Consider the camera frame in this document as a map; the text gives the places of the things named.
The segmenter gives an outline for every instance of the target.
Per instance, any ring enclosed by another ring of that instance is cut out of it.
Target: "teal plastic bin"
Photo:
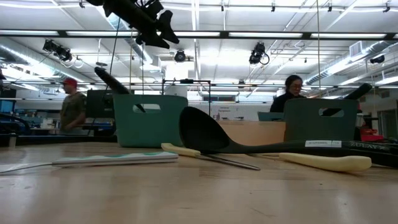
[[[162,143],[182,146],[178,121],[188,106],[186,98],[167,95],[114,95],[113,98],[120,146],[159,148]],[[146,113],[137,109],[136,104],[144,105]]]
[[[321,116],[327,108],[341,109],[333,116]],[[293,99],[286,101],[285,141],[354,139],[356,100]]]
[[[283,121],[284,118],[283,113],[275,113],[275,112],[258,111],[257,115],[259,117],[259,121]]]

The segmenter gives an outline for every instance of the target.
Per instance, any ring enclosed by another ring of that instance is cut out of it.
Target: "desk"
[[[1,148],[0,164],[142,151],[99,142],[20,146]],[[223,157],[262,170],[180,157],[169,164],[38,167],[2,175],[1,223],[397,223],[398,170],[339,174]]]
[[[49,135],[59,134],[60,130],[57,128],[31,128],[31,135]]]

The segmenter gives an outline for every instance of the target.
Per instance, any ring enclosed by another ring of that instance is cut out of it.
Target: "white handle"
[[[181,156],[196,157],[200,155],[200,151],[187,149],[184,147],[177,147],[170,143],[162,143],[162,149],[167,152],[174,152]]]
[[[364,171],[372,166],[371,158],[364,156],[326,157],[280,153],[279,157],[289,162],[337,172]]]

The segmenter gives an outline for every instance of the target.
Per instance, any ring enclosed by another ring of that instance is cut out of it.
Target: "glasses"
[[[303,87],[303,85],[292,85],[292,88],[301,90],[301,88]]]

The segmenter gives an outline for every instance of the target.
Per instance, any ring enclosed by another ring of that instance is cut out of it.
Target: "metal knife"
[[[232,166],[236,166],[236,167],[242,167],[242,168],[246,168],[246,169],[260,170],[260,168],[256,167],[256,166],[232,161],[229,159],[223,159],[223,158],[216,157],[216,156],[209,155],[209,154],[202,154],[200,151],[197,151],[194,149],[187,149],[184,147],[177,147],[170,143],[162,143],[162,149],[167,152],[177,153],[178,155],[181,155],[181,156],[189,156],[189,157],[204,159],[204,160],[213,161],[213,162],[220,162],[223,164],[228,164],[228,165],[232,165]]]

